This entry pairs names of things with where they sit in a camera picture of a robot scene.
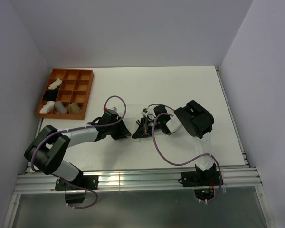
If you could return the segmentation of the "grey sock with red cuff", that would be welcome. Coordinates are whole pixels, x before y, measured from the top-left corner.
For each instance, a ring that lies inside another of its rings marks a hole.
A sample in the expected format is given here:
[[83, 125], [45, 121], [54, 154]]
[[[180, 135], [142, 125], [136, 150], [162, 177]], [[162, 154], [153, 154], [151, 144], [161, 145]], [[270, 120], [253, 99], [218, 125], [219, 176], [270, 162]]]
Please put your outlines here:
[[66, 114], [67, 113], [67, 109], [64, 106], [62, 101], [55, 102], [54, 107], [55, 107], [55, 113], [56, 114]]

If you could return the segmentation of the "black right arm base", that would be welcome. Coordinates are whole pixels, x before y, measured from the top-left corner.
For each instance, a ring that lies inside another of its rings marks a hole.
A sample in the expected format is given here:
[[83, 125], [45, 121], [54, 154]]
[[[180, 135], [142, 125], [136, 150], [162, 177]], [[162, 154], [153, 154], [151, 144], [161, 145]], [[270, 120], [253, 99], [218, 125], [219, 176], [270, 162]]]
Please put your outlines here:
[[214, 198], [214, 187], [222, 186], [223, 179], [216, 168], [205, 171], [196, 169], [196, 171], [182, 172], [178, 183], [183, 187], [204, 187], [194, 190], [194, 194], [198, 200], [206, 201]]

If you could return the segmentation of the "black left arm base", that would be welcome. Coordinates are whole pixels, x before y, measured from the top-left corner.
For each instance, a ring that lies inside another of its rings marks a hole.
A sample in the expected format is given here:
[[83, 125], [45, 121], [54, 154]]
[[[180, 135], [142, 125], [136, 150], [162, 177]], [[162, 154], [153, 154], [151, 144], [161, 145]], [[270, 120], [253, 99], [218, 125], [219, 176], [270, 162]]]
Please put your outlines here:
[[[67, 206], [75, 209], [86, 209], [95, 205], [98, 201], [98, 194], [95, 192], [98, 188], [98, 175], [82, 175], [79, 181], [68, 182], [61, 177], [57, 177], [55, 191], [65, 192], [65, 202]], [[94, 201], [86, 206], [78, 206], [86, 199], [87, 193], [90, 192], [95, 195]]]

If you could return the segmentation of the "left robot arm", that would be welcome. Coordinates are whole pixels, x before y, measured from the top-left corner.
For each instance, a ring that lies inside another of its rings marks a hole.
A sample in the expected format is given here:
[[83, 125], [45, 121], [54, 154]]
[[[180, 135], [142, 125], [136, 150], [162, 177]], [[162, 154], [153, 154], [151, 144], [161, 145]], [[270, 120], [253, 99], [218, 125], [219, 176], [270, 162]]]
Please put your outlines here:
[[97, 142], [108, 135], [114, 140], [131, 136], [122, 118], [111, 109], [85, 126], [65, 130], [45, 126], [26, 149], [24, 157], [45, 175], [63, 178], [67, 186], [77, 190], [83, 184], [82, 171], [64, 160], [67, 149]]

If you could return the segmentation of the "tan brown long sock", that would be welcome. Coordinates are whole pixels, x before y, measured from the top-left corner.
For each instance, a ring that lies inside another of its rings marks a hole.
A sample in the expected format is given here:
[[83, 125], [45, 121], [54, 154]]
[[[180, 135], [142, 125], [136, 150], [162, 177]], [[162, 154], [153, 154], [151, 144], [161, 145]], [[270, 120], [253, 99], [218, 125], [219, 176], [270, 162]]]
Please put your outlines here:
[[82, 113], [82, 107], [78, 103], [71, 103], [68, 107], [69, 114], [81, 114]]

